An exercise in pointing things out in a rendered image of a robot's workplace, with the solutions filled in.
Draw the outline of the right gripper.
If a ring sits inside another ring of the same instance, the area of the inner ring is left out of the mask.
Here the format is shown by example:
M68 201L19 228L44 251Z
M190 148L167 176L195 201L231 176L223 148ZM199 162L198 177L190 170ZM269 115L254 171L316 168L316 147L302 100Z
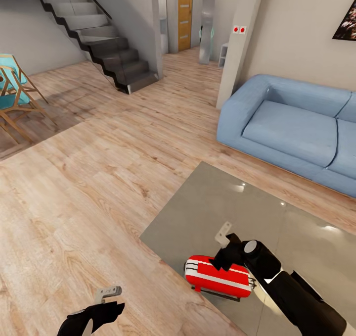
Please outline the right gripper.
M237 264L233 258L233 249L236 245L241 243L241 240L235 235L227 236L230 243L226 248L221 248L214 259L209 259L211 264L219 271L222 267L225 271L229 271L232 264Z

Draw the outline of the radio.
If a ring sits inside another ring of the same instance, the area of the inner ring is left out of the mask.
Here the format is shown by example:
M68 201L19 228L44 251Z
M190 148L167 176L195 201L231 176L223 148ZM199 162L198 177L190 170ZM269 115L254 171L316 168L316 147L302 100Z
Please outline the radio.
M225 271L222 267L218 271L209 259L214 258L205 255L193 255L189 257L187 263L184 263L183 271L186 280L193 285L192 289L195 289L195 291L204 291L240 302L241 297L250 296L251 289L257 287L254 283L256 279L250 277L245 267L232 264L229 271ZM201 287L233 295L237 298L201 290Z

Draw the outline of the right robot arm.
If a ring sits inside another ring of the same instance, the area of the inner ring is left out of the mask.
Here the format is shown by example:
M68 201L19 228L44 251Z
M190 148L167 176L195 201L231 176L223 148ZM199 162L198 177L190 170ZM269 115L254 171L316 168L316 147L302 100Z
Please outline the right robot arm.
M281 312L303 336L356 336L356 329L338 311L323 301L320 293L296 270L281 271L279 259L257 240L241 241L227 235L232 223L226 221L216 234L221 249L211 264L229 271L232 264L249 269ZM266 280L272 279L268 284Z

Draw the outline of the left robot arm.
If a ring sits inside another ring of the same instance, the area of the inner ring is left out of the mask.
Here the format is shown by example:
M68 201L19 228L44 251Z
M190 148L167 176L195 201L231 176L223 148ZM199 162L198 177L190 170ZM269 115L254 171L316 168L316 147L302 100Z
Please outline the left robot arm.
M121 293L120 286L97 289L93 305L67 315L57 336L91 336L103 324L114 322L118 315L122 314L125 303L119 305L116 301L105 303L104 298L118 296Z

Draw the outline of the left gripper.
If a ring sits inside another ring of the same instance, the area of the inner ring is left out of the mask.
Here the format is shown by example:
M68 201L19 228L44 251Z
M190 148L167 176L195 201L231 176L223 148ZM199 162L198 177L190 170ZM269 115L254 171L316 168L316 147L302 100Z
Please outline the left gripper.
M118 302L108 302L104 304L97 304L87 307L96 309L99 312L100 320L97 329L103 324L112 323L116 320L118 315L121 315L125 307L125 303L119 304ZM96 330L97 330L96 329Z

